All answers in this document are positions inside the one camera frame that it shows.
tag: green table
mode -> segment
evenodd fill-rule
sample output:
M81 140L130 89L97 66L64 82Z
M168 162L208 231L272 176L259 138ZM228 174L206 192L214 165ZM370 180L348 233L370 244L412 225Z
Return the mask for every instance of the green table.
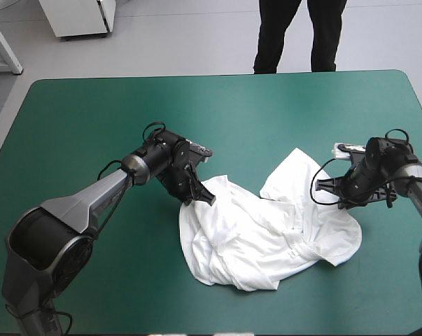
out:
M295 147L322 164L334 142L365 144L401 127L422 159L422 110L399 71L38 81L0 152L0 333L17 332L1 298L10 227L26 209L92 183L108 161L141 145L154 120L214 151L201 179L228 174L256 194ZM192 277L179 207L157 181L125 195L91 261L55 301L73 314L74 333L391 334L422 326L422 220L408 199L391 210L350 211L363 243L344 265L321 261L277 291L254 293Z

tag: leg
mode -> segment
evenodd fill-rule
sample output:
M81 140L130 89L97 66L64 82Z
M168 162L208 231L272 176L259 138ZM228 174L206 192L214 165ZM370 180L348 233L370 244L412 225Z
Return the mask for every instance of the leg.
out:
M259 0L260 29L255 74L275 74L283 49L287 27L301 0Z
M342 32L342 13L346 0L308 0L308 5L314 26L311 70L335 71L335 55Z

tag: wire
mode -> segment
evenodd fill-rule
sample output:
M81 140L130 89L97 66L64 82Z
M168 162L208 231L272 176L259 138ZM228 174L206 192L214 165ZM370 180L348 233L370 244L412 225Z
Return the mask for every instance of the wire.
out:
M68 328L66 328L66 331L65 332L63 332L62 331L62 336L66 336L66 335L68 335L69 334L69 331L71 330L71 328L72 328L72 323L73 323L73 317L72 317L72 315L70 315L70 313L66 313L65 311L57 311L57 310L55 310L55 309L49 309L49 308L45 308L45 307L38 307L38 308L35 308L35 309L33 309L33 310L31 310L31 311L28 311L26 314L23 314L23 315L16 315L16 314L14 314L11 310L10 310L10 306L8 306L7 304L6 304L6 311L11 315L11 316L13 316L15 319L18 319L18 320L22 320L22 319L25 319L26 317L28 317L28 316L30 316L30 315L32 315L32 314L35 314L35 313L37 313L37 312L45 312L45 313L49 313L49 314L54 314L54 315L62 315L62 316L66 316L68 319L69 319L69 325L68 325Z
M100 180L101 179L101 175L111 166L111 165L114 165L115 163L120 163L120 165L123 165L123 162L122 161L120 161L120 160L113 160L113 161L111 161L111 162L109 162L106 166L105 166L105 168L103 168L100 172L99 172L99 175L97 175L97 180Z
M125 178L124 186L120 190L120 195L119 195L118 200L116 201L116 203L114 204L113 208L110 210L110 212L108 213L107 217L104 219L104 221L102 222L102 224L99 226L99 229L97 230L97 232L95 233L95 235L91 238L91 240L88 243L88 245L85 247L86 250L94 243L94 241L98 240L99 235L100 235L100 232L105 228L105 225L111 219L111 216L114 214L114 211L118 208L118 205L119 205L120 201L122 201L122 198L125 195L125 191L127 191L127 186L128 186L128 183L129 183L130 179L131 179L131 175L128 174L127 177Z
M335 160L336 159L333 158L333 159L330 159L329 161L327 161L325 164L323 164L311 180L311 183L310 183L310 198L311 198L312 201L314 201L315 203L317 203L319 205L336 205L336 204L339 204L339 203L342 202L342 201L336 201L336 202L332 202L332 203L318 202L316 199L314 199L314 195L312 194L312 191L311 191L313 186L314 186L314 181L315 181L316 175L318 175L324 169L325 166L327 166L328 164L330 164L332 161L335 161Z
M162 133L163 131L165 131L166 130L166 124L164 124L162 121L155 121L155 122L152 122L152 123L150 123L150 124L148 124L147 125L147 127L144 129L144 131L142 132L142 140L143 140L143 142L145 143L145 142L147 142L147 138L146 138L146 131L150 128L150 127L152 127L152 126L156 126L156 125L159 125L159 126L162 126L162 127L160 127L160 128L155 128L154 130L153 130L153 132L156 132L154 135L158 135L159 133Z

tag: wrinkled fabric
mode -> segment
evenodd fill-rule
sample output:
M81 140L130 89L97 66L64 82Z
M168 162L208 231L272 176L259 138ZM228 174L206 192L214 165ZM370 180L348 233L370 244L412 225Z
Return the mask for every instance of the wrinkled fabric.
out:
M260 196L227 176L203 184L216 196L182 205L181 247L193 276L206 285L276 290L279 281L324 259L334 266L360 247L361 229L346 209L315 204L309 195L318 164L296 148L268 177ZM318 179L328 179L321 171ZM337 197L318 191L319 202Z

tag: white floor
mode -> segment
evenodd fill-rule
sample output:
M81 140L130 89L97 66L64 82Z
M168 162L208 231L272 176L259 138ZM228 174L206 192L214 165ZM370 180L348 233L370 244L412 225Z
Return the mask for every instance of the white floor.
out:
M279 72L310 69L305 5L286 34ZM20 0L0 10L0 29L24 67L0 112L0 147L38 79L249 74L259 23L257 0L118 0L110 36L63 42L38 0ZM422 105L422 0L348 0L337 69L402 70ZM0 97L11 86L3 83Z

